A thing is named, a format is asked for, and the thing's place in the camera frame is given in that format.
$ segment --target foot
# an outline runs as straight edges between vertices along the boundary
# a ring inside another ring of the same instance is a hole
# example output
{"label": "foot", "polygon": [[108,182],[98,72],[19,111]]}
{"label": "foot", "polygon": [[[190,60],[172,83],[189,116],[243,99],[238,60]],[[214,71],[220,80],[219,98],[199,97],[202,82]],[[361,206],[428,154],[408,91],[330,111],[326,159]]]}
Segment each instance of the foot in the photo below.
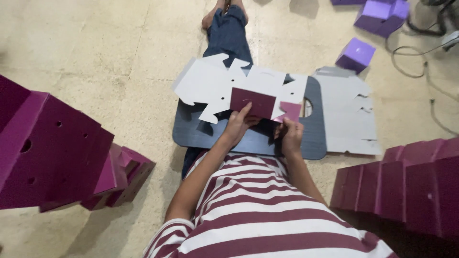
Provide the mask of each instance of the foot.
{"label": "foot", "polygon": [[246,25],[247,25],[247,23],[249,23],[249,16],[246,13],[246,9],[244,7],[244,4],[242,3],[242,0],[231,0],[231,4],[239,6],[239,8],[244,13],[244,16],[246,17]]}
{"label": "foot", "polygon": [[225,8],[225,0],[217,0],[215,7],[202,19],[202,28],[208,29],[212,25],[213,16],[218,8]]}

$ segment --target hand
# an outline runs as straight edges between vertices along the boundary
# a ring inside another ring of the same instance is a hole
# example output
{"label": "hand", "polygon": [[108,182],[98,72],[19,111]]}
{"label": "hand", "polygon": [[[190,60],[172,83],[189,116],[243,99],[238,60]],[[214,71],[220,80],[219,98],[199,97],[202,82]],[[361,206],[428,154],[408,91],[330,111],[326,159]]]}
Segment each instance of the hand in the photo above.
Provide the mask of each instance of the hand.
{"label": "hand", "polygon": [[221,137],[226,137],[232,143],[231,147],[236,146],[246,133],[249,127],[257,125],[261,118],[247,116],[252,108],[252,102],[249,102],[241,112],[233,111],[228,119],[225,131]]}
{"label": "hand", "polygon": [[284,156],[291,156],[295,154],[301,155],[301,140],[303,139],[303,125],[298,122],[294,122],[288,118],[284,118],[281,123],[274,131],[274,139],[283,136],[282,139],[282,154]]}

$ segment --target beige floor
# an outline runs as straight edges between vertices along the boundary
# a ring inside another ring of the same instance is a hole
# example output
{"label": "beige floor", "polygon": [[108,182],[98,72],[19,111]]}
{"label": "beige floor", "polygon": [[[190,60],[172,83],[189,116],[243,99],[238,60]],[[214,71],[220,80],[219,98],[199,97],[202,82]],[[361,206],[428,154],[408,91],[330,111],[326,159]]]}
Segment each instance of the beige floor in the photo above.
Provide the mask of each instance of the beige floor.
{"label": "beige floor", "polygon": [[[132,204],[88,212],[79,206],[39,214],[36,208],[0,211],[2,258],[139,257],[161,225],[180,182],[185,149],[171,138],[177,97],[169,89],[192,56],[206,49],[201,18],[214,0],[0,0],[0,73],[32,90],[48,91],[89,114],[157,162]],[[363,76],[374,90],[383,148],[452,135],[430,117],[459,130],[459,105],[430,90],[425,78],[395,70],[383,40],[352,26],[358,6],[328,0],[246,0],[247,38],[256,64],[311,74],[333,65],[354,36],[377,47]],[[397,32],[391,45],[436,46],[439,39]],[[429,56],[433,80],[458,94],[459,50]],[[398,58],[420,70],[418,57]],[[328,155],[308,162],[330,199],[336,169],[371,157]]]}

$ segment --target striped shirt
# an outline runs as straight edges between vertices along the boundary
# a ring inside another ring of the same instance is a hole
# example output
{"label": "striped shirt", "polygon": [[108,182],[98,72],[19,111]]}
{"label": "striped shirt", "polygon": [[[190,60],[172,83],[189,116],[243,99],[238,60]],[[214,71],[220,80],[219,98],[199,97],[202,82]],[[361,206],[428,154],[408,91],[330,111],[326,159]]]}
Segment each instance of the striped shirt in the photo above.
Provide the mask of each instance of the striped shirt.
{"label": "striped shirt", "polygon": [[397,256],[290,185],[279,159],[230,153],[207,182],[193,219],[166,222],[143,257]]}

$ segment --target blue jeans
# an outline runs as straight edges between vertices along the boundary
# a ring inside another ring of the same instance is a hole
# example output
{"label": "blue jeans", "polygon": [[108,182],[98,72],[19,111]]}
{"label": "blue jeans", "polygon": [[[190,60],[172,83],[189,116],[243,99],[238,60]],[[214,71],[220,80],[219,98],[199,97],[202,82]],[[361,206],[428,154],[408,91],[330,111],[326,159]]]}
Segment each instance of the blue jeans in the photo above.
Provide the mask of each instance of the blue jeans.
{"label": "blue jeans", "polygon": [[[221,53],[229,55],[223,63],[230,67],[235,58],[250,62],[246,68],[250,69],[253,64],[249,44],[246,39],[246,17],[244,12],[236,5],[231,5],[226,14],[218,9],[213,16],[212,25],[207,30],[209,46],[202,57],[213,56]],[[202,148],[190,147],[186,150],[183,161],[182,179],[198,157]]]}

